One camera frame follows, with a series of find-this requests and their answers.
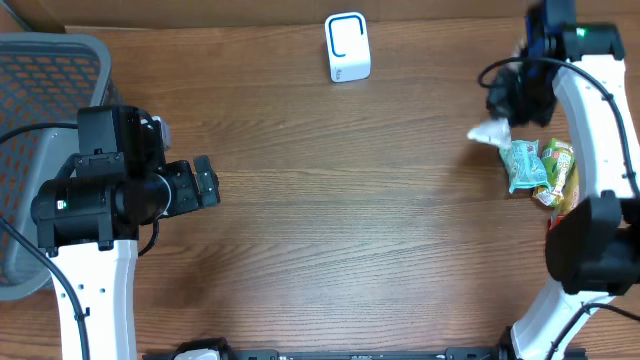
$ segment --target yellow snack package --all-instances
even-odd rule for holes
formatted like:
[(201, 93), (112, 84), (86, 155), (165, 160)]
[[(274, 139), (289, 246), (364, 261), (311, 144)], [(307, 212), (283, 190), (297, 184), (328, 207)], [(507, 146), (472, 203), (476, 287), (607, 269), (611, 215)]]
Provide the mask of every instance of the yellow snack package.
[(553, 212), (557, 216), (565, 216), (578, 206), (578, 201), (580, 201), (580, 176), (578, 175), (577, 166), (573, 167), (563, 193), (564, 199)]
[(556, 207), (562, 201), (562, 189), (573, 167), (573, 161), (571, 144), (551, 139), (542, 150), (542, 164), (551, 186), (549, 188), (538, 186), (533, 192), (533, 197), (547, 206)]

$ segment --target snack bag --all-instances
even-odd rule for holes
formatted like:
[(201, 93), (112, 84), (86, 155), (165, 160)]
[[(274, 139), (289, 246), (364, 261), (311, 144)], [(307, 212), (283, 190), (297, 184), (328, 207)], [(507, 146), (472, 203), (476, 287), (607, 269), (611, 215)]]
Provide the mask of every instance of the snack bag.
[(500, 148), (500, 158), (509, 174), (509, 193), (536, 186), (550, 187), (547, 172), (538, 157), (538, 141), (515, 140), (511, 148)]
[(553, 214), (551, 215), (552, 227), (578, 206), (578, 201), (580, 201), (580, 176), (578, 175), (577, 166), (573, 167), (569, 180), (567, 180), (567, 185), (564, 187), (563, 194), (564, 199), (556, 209), (553, 210)]
[(562, 189), (569, 178), (573, 162), (573, 147), (564, 141), (551, 139), (542, 150), (542, 163), (551, 186), (536, 188), (533, 197), (546, 206), (556, 207), (562, 201)]

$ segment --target white device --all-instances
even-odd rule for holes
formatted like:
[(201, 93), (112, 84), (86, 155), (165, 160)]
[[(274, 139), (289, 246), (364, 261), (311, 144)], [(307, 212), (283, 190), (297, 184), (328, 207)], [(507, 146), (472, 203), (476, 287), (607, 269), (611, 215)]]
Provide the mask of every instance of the white device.
[(324, 31), (331, 80), (345, 82), (369, 77), (371, 53), (364, 16), (358, 12), (329, 16)]

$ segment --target green snack package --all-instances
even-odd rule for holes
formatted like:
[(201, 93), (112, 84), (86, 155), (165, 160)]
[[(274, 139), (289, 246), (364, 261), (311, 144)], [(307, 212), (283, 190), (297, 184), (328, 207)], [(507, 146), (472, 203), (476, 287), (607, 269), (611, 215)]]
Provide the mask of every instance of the green snack package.
[(536, 188), (533, 197), (550, 207), (560, 204), (563, 198), (562, 189), (569, 178), (574, 160), (571, 144), (555, 138), (551, 139), (542, 150), (542, 163), (551, 186)]
[(538, 141), (515, 140), (511, 149), (500, 148), (500, 158), (509, 174), (509, 193), (516, 189), (549, 186), (547, 172), (538, 157)]

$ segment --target wood grain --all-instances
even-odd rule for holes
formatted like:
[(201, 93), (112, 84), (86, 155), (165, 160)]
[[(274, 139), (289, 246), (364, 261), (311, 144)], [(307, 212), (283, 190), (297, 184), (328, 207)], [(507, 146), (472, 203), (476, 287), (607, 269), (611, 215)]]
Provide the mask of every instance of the wood grain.
[[(60, 26), (196, 28), (321, 24), (359, 11), (369, 21), (522, 17), (537, 0), (8, 0), (40, 31)], [(578, 0), (579, 15), (640, 13), (632, 0)]]
[[(640, 97), (640, 17), (616, 16)], [(281, 351), (492, 345), (547, 272), (549, 212), (509, 196), (475, 84), (522, 19), (371, 24), (368, 80), (331, 84), (320, 25), (97, 33), (125, 99), (172, 127), (169, 160), (208, 154), (223, 203), (161, 223), (135, 284), (138, 349), (226, 336)], [(519, 139), (567, 138), (559, 113)], [(638, 290), (616, 304), (640, 312)], [(55, 298), (0, 304), (0, 359), (58, 359)], [(598, 313), (593, 359), (640, 357)]]

